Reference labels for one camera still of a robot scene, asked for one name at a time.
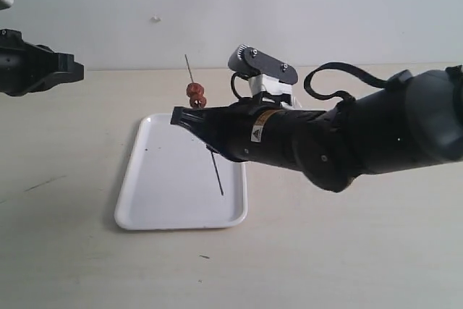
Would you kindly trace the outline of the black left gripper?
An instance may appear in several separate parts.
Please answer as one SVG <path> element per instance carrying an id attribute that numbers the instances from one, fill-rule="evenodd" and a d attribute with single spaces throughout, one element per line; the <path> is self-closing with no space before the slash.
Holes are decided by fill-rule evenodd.
<path id="1" fill-rule="evenodd" d="M 1 30 L 1 92 L 20 97 L 84 80 L 84 66 L 72 54 L 22 39 L 17 30 Z"/>

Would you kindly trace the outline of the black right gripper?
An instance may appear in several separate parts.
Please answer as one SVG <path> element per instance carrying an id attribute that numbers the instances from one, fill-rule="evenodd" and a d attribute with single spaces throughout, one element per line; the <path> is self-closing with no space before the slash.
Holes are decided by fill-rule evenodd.
<path id="1" fill-rule="evenodd" d="M 294 164 L 292 133 L 298 110 L 234 103 L 228 107 L 191 109 L 175 106 L 170 125 L 195 132 L 209 147 L 231 161 Z"/>

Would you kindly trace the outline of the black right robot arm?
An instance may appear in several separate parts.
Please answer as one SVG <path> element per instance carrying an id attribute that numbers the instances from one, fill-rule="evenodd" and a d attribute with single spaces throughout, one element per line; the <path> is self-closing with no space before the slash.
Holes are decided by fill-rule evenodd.
<path id="1" fill-rule="evenodd" d="M 302 172 L 341 192 L 362 174 L 384 174 L 462 160 L 462 68 L 379 80 L 349 64 L 328 63 L 376 87 L 356 99 L 345 91 L 329 111 L 291 110 L 250 98 L 229 106 L 174 108 L 171 123 L 233 162 Z"/>

